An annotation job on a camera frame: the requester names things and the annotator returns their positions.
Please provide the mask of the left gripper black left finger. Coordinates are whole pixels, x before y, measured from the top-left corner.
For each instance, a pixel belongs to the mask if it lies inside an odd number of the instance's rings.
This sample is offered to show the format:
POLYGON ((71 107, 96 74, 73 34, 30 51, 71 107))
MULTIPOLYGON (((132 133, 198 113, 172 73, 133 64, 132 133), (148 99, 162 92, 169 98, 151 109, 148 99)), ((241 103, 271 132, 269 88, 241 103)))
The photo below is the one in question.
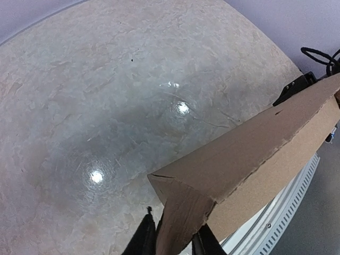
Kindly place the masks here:
POLYGON ((124 255, 155 255, 156 225, 152 216, 152 208, 147 207, 147 214, 133 234, 124 255))

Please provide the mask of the brown cardboard box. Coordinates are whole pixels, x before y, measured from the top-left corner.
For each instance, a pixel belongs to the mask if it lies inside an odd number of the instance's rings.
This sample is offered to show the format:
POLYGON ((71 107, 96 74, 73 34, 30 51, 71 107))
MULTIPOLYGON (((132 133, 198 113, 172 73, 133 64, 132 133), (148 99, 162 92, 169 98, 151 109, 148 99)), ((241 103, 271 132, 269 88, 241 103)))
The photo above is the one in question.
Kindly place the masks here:
POLYGON ((203 225, 223 240, 270 202, 339 121, 339 75, 148 175, 164 205, 157 254, 179 254, 203 225))

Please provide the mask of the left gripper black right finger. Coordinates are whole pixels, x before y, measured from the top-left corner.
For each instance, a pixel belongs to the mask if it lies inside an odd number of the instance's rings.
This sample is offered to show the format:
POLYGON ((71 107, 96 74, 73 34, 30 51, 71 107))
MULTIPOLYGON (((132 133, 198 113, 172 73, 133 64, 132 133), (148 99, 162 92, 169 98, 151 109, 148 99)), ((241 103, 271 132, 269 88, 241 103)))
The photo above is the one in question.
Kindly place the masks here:
POLYGON ((226 255, 207 224, 192 238, 192 255, 226 255))

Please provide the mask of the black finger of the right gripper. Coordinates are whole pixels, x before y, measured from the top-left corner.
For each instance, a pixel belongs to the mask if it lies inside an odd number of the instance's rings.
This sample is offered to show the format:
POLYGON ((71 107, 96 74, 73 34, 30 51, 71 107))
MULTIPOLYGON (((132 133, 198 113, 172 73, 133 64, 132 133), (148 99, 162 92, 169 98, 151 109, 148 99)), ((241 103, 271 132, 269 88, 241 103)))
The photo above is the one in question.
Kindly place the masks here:
POLYGON ((299 93, 300 91, 310 87, 316 82, 317 79, 313 72, 308 72, 296 78, 294 81, 292 81, 283 88, 279 97, 273 102, 273 106, 277 106, 283 103, 284 101, 288 100, 289 98, 299 93))

